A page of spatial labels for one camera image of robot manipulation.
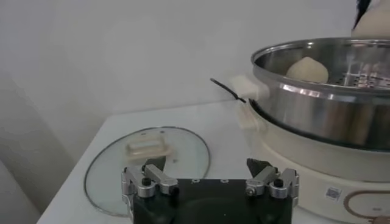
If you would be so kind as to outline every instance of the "pot lid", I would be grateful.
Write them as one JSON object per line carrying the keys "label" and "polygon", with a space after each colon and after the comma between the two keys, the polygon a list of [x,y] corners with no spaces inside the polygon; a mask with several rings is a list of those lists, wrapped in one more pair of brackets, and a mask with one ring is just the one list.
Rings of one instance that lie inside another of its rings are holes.
{"label": "pot lid", "polygon": [[84,193],[99,211],[127,217],[122,201],[121,172],[141,166],[150,158],[165,157],[164,173],[173,178],[204,178],[210,166],[205,141],[177,127],[146,128],[123,136],[103,149],[92,161],[84,178]]}

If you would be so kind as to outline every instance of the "white countertop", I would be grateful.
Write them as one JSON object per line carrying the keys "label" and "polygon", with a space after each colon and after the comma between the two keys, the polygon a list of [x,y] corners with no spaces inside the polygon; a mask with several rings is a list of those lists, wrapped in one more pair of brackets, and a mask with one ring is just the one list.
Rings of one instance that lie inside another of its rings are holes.
{"label": "white countertop", "polygon": [[[112,217],[94,209],[84,195],[83,178],[93,158],[109,143],[142,128],[156,126],[187,128],[201,136],[210,149],[211,164],[207,178],[249,178],[246,158],[250,157],[250,148],[237,124],[235,104],[235,101],[209,103],[120,114],[108,118],[41,216],[38,224],[130,223],[129,219]],[[296,208],[293,223],[334,224],[335,222]]]}

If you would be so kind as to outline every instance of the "screw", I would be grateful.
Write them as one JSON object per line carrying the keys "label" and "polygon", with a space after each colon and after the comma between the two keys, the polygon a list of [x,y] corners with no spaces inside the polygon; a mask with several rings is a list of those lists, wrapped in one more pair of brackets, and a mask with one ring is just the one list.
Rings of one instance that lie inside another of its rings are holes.
{"label": "screw", "polygon": [[256,194],[256,190],[252,187],[247,187],[245,192],[246,192],[246,195],[248,195],[248,196],[253,196]]}
{"label": "screw", "polygon": [[150,186],[152,184],[152,180],[149,177],[142,178],[142,185],[143,186]]}
{"label": "screw", "polygon": [[283,180],[282,179],[276,179],[274,180],[274,186],[275,187],[283,187]]}

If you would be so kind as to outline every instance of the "barcode sticker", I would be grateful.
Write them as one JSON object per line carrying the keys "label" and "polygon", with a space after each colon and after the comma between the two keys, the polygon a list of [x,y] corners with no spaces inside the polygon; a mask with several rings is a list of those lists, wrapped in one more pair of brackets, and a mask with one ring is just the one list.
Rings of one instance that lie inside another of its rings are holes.
{"label": "barcode sticker", "polygon": [[335,187],[328,187],[327,192],[325,194],[326,198],[329,198],[333,201],[338,201],[341,195],[341,190]]}

